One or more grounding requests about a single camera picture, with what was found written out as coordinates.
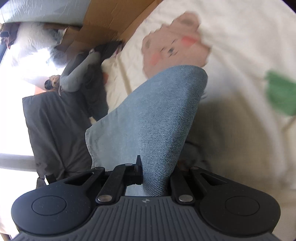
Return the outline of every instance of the pile of clothes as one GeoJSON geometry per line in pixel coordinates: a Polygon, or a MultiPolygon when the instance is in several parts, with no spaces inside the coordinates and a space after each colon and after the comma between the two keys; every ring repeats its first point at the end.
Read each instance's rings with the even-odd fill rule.
{"type": "Polygon", "coordinates": [[[7,48],[14,44],[17,38],[17,31],[20,23],[4,23],[0,24],[1,45],[6,44],[7,48]]]}

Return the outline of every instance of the silver screw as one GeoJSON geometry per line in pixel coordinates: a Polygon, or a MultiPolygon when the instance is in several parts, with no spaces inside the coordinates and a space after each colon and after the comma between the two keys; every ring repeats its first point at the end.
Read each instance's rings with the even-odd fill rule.
{"type": "Polygon", "coordinates": [[[185,195],[181,195],[181,196],[179,197],[179,200],[180,200],[181,202],[191,202],[191,201],[193,200],[193,197],[190,196],[190,195],[185,194],[185,195]]]}
{"type": "Polygon", "coordinates": [[[111,195],[106,195],[106,194],[104,194],[104,195],[99,196],[99,197],[98,197],[98,200],[99,200],[100,202],[109,202],[109,201],[112,200],[112,196],[111,196],[111,195]]]}

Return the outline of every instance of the white logo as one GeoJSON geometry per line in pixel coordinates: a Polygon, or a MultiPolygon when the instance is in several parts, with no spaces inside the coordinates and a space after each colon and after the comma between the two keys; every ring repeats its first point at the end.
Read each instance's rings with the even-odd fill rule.
{"type": "Polygon", "coordinates": [[[148,202],[150,202],[150,200],[147,199],[147,198],[145,198],[145,199],[142,200],[142,202],[144,202],[144,203],[148,203],[148,202]]]}

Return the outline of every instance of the plastic-wrapped mattress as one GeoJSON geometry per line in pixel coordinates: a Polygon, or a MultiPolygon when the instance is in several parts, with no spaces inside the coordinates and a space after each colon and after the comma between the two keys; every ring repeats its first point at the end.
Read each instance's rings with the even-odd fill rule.
{"type": "Polygon", "coordinates": [[[47,22],[82,25],[90,0],[9,0],[0,9],[0,23],[47,22]]]}

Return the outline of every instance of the black device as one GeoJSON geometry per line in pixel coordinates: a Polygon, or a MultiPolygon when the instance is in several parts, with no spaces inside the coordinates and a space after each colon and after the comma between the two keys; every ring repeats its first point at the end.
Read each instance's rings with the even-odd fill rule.
{"type": "Polygon", "coordinates": [[[168,196],[124,196],[142,184],[136,164],[96,167],[25,193],[11,214],[15,241],[278,240],[280,207],[270,195],[198,167],[170,176],[168,196]]]}

